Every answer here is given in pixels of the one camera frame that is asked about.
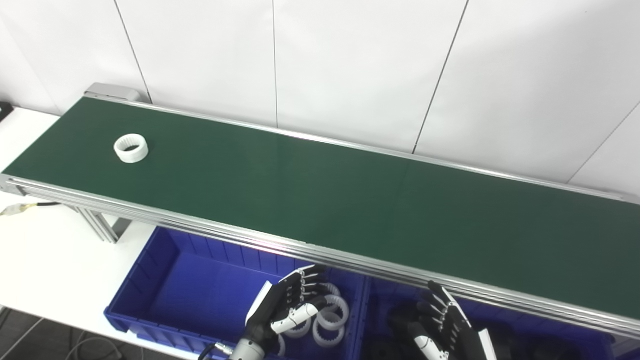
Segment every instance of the robotic hand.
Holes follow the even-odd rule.
[[[486,329],[475,331],[458,302],[436,282],[418,303],[419,321],[407,325],[408,334],[428,360],[496,360]]]
[[[279,334],[324,308],[328,290],[321,284],[323,272],[324,266],[309,265],[294,270],[277,284],[265,282],[247,313],[242,338],[230,351],[228,360],[262,360],[278,343]],[[222,350],[220,344],[211,344],[198,360],[214,347]]]

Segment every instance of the white wall panel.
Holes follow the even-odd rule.
[[[146,93],[112,0],[4,0],[0,19],[60,111],[96,81]]]
[[[640,106],[576,173],[571,184],[640,197]]]
[[[154,104],[275,126],[271,0],[118,0]]]
[[[411,151],[463,0],[276,0],[278,125]]]
[[[469,2],[417,147],[567,181],[640,99],[640,1]]]
[[[0,44],[0,100],[47,113],[59,112],[1,19]]]

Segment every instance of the conveyor belt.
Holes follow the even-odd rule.
[[[204,118],[82,98],[3,171],[5,186],[640,337],[638,204]],[[116,157],[126,133],[147,139],[143,161]]]

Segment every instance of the white plastic ring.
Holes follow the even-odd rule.
[[[137,163],[149,153],[145,138],[139,134],[122,135],[113,144],[113,150],[125,163]]]
[[[336,331],[340,327],[343,327],[347,322],[347,319],[349,318],[349,306],[347,305],[347,302],[339,296],[326,295],[325,298],[327,303],[336,304],[340,310],[342,310],[342,317],[336,313],[332,313],[328,308],[325,308],[318,312],[317,321],[321,327],[324,327],[327,330]]]
[[[280,345],[280,348],[278,349],[278,356],[284,356],[284,352],[285,352],[284,338],[280,334],[278,334],[278,345]]]
[[[340,296],[340,289],[338,289],[338,287],[330,282],[325,282],[323,283],[323,285],[326,287],[327,290],[329,290],[329,292],[333,295],[336,296]],[[331,304],[329,306],[327,306],[325,309],[327,309],[327,311],[331,311],[332,313],[334,313],[336,310],[338,310],[338,305],[336,304]]]
[[[335,313],[328,313],[326,314],[326,316],[329,319],[335,320],[335,321],[337,321],[340,318],[338,314],[335,314]],[[319,318],[316,318],[314,320],[314,329],[312,331],[314,333],[314,340],[316,341],[316,344],[324,348],[334,347],[338,345],[340,341],[342,341],[342,338],[344,337],[344,326],[341,326],[339,329],[336,329],[338,330],[338,336],[336,336],[334,339],[328,340],[323,338],[318,332],[318,324],[319,324],[318,319]]]
[[[306,319],[305,322],[303,322],[303,324],[304,325],[302,325],[302,327],[300,327],[299,329],[294,327],[293,329],[289,329],[283,332],[283,334],[285,334],[286,336],[292,339],[301,338],[309,332],[309,329],[311,329],[311,321],[309,321],[309,319]]]

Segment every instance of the blue storage crate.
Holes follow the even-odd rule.
[[[104,314],[120,331],[198,354],[215,341],[234,346],[264,282],[275,283],[308,264],[158,227]],[[285,336],[288,359],[358,358],[356,330],[367,279],[332,268],[326,275],[352,309],[344,339],[327,349],[315,343],[311,331],[300,339]],[[222,353],[216,356],[226,359]]]
[[[381,279],[372,279],[368,288],[369,298],[363,306],[366,315],[361,319],[358,331],[359,342],[362,343],[367,343],[367,339],[375,341],[381,337],[390,338],[392,333],[387,325],[388,312],[400,303],[419,300],[423,291]],[[614,359],[611,336],[608,334],[471,300],[458,301],[472,323],[483,320],[506,323],[518,337],[525,340],[525,344],[544,336],[555,336],[573,343],[584,360]]]
[[[640,348],[622,354],[618,356],[616,360],[640,360]]]

